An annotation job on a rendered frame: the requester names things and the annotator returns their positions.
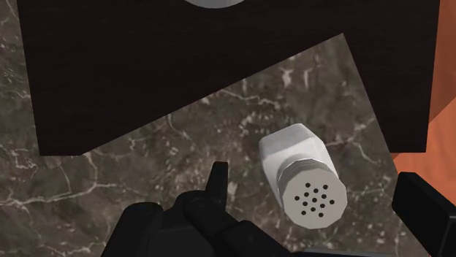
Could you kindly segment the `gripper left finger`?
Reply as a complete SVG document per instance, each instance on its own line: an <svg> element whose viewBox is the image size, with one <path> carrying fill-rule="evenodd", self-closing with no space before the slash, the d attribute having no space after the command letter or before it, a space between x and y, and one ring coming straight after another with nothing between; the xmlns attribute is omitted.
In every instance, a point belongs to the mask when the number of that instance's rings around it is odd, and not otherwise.
<svg viewBox="0 0 456 257"><path fill-rule="evenodd" d="M168 210L130 204L101 257L285 257L284 247L251 221L226 211L228 164L213 163L204 190L181 193Z"/></svg>

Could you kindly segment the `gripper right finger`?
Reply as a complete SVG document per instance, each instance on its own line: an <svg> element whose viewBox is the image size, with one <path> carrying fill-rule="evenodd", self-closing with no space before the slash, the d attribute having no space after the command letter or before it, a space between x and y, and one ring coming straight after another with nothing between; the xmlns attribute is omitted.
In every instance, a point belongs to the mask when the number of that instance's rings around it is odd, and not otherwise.
<svg viewBox="0 0 456 257"><path fill-rule="evenodd" d="M398 174L392 209L431 257L456 257L456 205L417 173Z"/></svg>

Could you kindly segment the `white salt shaker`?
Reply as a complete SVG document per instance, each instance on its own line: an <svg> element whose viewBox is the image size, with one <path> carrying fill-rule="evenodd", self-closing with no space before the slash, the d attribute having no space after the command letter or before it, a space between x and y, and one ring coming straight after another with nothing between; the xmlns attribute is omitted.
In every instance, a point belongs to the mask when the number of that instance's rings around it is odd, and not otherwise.
<svg viewBox="0 0 456 257"><path fill-rule="evenodd" d="M323 229L341 219L348 200L323 141L296 123L259 141L262 170L289 219Z"/></svg>

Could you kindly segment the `dark robot stand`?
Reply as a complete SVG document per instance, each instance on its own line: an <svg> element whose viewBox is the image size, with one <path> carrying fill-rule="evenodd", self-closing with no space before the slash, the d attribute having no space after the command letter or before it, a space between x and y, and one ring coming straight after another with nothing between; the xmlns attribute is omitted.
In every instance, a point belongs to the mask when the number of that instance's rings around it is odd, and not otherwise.
<svg viewBox="0 0 456 257"><path fill-rule="evenodd" d="M39 152L77 156L343 34L389 150L425 150L440 0L17 0Z"/></svg>

